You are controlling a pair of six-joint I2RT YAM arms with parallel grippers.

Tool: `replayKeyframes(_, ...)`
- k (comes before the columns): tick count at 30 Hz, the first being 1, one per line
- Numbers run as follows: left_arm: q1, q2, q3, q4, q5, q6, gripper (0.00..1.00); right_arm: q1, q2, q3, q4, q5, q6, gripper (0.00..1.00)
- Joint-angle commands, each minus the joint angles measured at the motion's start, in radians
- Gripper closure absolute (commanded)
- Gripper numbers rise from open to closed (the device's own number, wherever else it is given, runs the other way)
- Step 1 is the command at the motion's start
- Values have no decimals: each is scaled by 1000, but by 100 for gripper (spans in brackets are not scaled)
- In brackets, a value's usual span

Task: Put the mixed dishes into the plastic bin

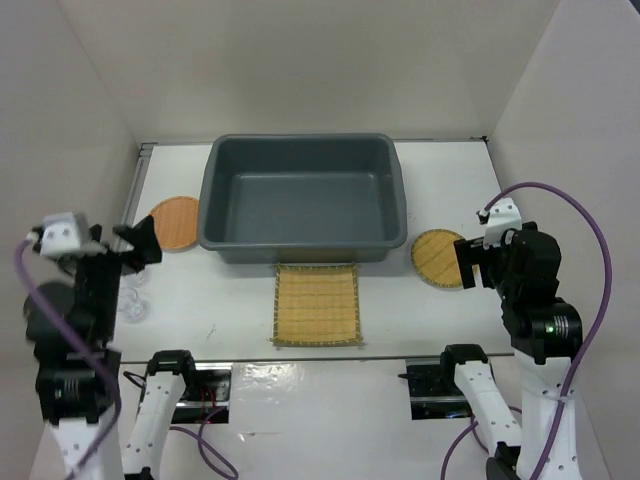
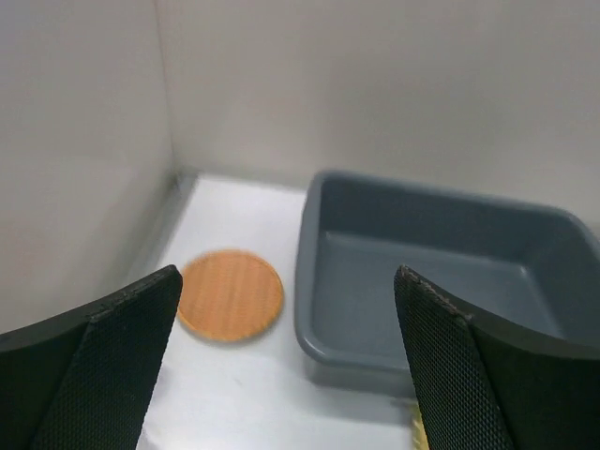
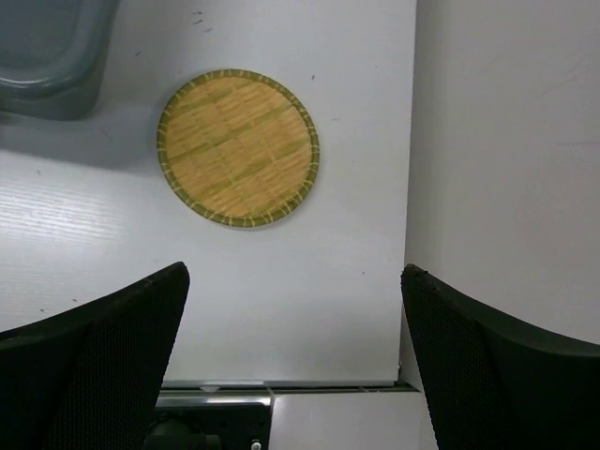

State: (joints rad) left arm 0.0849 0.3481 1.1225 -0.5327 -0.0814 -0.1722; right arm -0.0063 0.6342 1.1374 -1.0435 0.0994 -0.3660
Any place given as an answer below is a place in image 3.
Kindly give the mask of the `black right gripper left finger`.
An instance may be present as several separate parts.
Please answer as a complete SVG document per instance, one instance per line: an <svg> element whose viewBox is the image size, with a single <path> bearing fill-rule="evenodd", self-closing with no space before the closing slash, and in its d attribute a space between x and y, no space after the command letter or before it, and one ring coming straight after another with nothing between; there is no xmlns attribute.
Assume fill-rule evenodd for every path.
<svg viewBox="0 0 600 450"><path fill-rule="evenodd" d="M1 335L4 449L140 449L188 297L181 262Z"/></svg>

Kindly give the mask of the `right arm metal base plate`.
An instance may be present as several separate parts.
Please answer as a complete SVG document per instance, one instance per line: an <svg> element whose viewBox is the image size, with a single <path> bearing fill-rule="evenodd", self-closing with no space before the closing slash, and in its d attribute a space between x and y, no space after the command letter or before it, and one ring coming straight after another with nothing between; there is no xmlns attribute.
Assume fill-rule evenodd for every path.
<svg viewBox="0 0 600 450"><path fill-rule="evenodd" d="M144 449L267 449L274 394L262 384L163 387Z"/></svg>

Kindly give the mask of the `round green-rimmed bamboo tray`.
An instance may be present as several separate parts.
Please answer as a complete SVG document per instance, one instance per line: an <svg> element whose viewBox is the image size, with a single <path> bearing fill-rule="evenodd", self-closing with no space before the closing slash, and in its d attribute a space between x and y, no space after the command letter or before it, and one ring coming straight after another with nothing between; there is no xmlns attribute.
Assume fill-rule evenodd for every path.
<svg viewBox="0 0 600 450"><path fill-rule="evenodd" d="M315 185L320 142L308 110L281 83L225 68L179 87L157 124L172 192L203 218L256 228L292 213Z"/></svg>

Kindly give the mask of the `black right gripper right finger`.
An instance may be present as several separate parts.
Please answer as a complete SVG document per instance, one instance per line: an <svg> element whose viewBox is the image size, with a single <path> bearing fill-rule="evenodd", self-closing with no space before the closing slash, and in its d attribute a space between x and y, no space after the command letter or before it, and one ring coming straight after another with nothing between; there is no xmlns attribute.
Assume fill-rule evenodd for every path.
<svg viewBox="0 0 600 450"><path fill-rule="evenodd" d="M524 322L413 264L401 290L439 448L598 448L598 345Z"/></svg>

